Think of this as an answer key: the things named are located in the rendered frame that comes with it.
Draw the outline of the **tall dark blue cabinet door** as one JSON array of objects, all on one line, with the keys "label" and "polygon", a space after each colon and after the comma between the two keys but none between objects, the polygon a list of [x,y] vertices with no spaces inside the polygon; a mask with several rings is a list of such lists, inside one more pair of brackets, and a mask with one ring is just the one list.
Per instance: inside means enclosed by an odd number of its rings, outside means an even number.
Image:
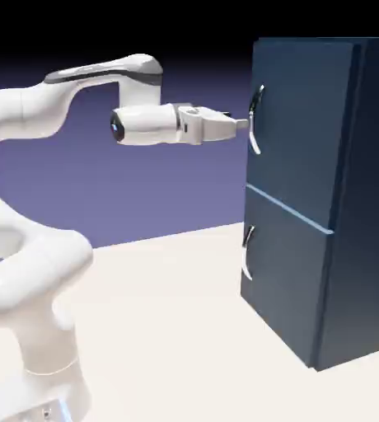
[{"label": "tall dark blue cabinet door", "polygon": [[355,64],[353,44],[341,41],[261,40],[253,52],[252,85],[264,90],[247,181],[325,229]]}]

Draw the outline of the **dark blue cabinet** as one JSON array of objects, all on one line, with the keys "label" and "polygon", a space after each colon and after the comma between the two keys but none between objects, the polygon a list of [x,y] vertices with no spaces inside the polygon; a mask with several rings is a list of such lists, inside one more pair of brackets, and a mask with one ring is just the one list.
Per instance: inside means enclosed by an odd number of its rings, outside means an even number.
[{"label": "dark blue cabinet", "polygon": [[379,351],[379,37],[262,38],[253,52],[261,40],[349,42],[356,52],[310,366],[322,371]]}]

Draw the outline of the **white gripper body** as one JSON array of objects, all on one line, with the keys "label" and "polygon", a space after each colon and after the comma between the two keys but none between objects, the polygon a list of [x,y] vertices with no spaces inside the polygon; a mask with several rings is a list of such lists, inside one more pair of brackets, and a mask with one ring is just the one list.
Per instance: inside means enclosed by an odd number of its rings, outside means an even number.
[{"label": "white gripper body", "polygon": [[200,108],[203,121],[204,142],[221,141],[231,139],[236,136],[237,121],[220,111],[207,107]]}]

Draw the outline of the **short dark blue cabinet door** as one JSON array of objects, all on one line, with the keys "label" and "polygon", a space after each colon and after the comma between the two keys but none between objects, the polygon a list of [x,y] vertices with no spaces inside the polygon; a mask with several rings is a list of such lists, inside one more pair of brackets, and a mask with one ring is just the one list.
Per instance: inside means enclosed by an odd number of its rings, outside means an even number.
[{"label": "short dark blue cabinet door", "polygon": [[246,187],[244,234],[249,281],[241,275],[241,296],[308,367],[316,351],[326,252],[333,232],[254,187]]}]

